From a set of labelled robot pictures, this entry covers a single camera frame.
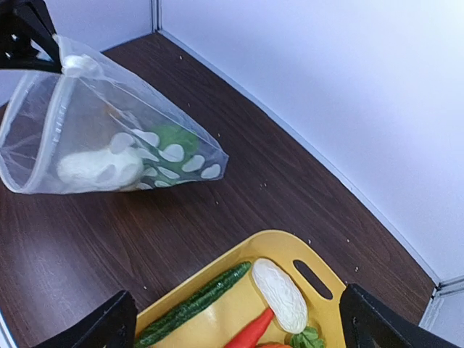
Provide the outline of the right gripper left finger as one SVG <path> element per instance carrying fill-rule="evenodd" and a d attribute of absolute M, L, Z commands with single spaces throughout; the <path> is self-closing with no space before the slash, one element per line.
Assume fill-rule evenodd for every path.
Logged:
<path fill-rule="evenodd" d="M 129 291 L 122 290 L 39 348 L 133 347 L 135 332 L 135 301 Z"/>

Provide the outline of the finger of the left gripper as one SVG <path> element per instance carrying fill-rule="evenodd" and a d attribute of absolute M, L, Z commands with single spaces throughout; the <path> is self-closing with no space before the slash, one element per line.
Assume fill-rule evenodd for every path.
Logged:
<path fill-rule="evenodd" d="M 2 1 L 1 69 L 60 73 L 55 34 L 45 1 Z"/>

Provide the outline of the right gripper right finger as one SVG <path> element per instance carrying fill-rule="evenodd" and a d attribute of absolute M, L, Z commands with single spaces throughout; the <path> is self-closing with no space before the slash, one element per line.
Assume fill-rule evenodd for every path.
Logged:
<path fill-rule="evenodd" d="M 339 310 L 347 347 L 455 346 L 405 320 L 355 283 L 351 283 L 343 291 Z"/>

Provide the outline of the dark green toy cucumber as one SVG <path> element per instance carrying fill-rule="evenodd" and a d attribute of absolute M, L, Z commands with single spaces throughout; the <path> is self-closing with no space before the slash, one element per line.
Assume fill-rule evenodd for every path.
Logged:
<path fill-rule="evenodd" d="M 213 278 L 187 300 L 145 328 L 135 340 L 134 347 L 150 347 L 164 339 L 222 297 L 247 274 L 251 266 L 250 261 L 241 262 Z"/>

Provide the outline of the orange toy pumpkin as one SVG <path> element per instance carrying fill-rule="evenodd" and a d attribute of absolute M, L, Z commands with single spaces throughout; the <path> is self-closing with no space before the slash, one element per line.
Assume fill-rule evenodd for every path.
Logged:
<path fill-rule="evenodd" d="M 269 344 L 262 344 L 255 348 L 292 348 L 290 345 L 287 344 L 280 344 L 280 343 L 269 343 Z"/>

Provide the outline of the red toy pepper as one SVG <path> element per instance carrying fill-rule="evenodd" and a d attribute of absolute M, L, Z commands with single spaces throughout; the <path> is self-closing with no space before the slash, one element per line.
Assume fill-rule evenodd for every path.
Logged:
<path fill-rule="evenodd" d="M 226 345 L 225 348 L 249 348 L 255 347 L 268 326 L 272 322 L 274 312 L 271 308 L 266 308 L 264 312 L 244 327 L 235 335 Z"/>

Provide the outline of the clear dotted zip bag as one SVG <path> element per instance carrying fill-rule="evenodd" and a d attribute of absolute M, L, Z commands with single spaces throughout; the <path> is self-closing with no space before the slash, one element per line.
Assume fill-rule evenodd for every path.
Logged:
<path fill-rule="evenodd" d="M 117 191 L 168 188 L 219 180 L 228 155 L 203 127 L 145 80 L 102 53 L 56 36 L 60 73 L 23 75 L 1 121 L 1 180 L 18 194 L 79 194 L 57 176 L 57 164 L 76 152 L 131 147 L 144 164 L 141 177 Z M 199 137 L 196 154 L 173 185 L 160 180 L 146 133 L 179 125 Z"/>

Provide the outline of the white toy radish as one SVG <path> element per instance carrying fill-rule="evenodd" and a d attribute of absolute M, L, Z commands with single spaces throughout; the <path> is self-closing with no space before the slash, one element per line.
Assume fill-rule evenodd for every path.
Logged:
<path fill-rule="evenodd" d="M 144 170 L 144 164 L 128 147 L 114 154 L 109 148 L 76 152 L 57 164 L 57 176 L 68 191 L 117 191 L 133 185 Z"/>

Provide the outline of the green toy bitter gourd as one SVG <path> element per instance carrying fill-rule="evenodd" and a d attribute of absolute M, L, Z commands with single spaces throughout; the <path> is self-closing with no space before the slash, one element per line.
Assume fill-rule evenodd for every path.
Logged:
<path fill-rule="evenodd" d="M 173 185 L 184 174 L 182 166 L 186 164 L 199 148 L 199 137 L 179 125 L 161 125 L 146 133 L 149 151 L 159 158 L 155 162 L 159 179 Z"/>

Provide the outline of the green leafy toy vegetable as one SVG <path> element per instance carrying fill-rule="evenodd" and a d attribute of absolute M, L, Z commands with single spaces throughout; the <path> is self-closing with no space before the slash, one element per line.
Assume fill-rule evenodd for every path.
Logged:
<path fill-rule="evenodd" d="M 316 328 L 306 327 L 301 333 L 294 334 L 291 337 L 289 345 L 293 348 L 324 348 L 322 340 Z"/>

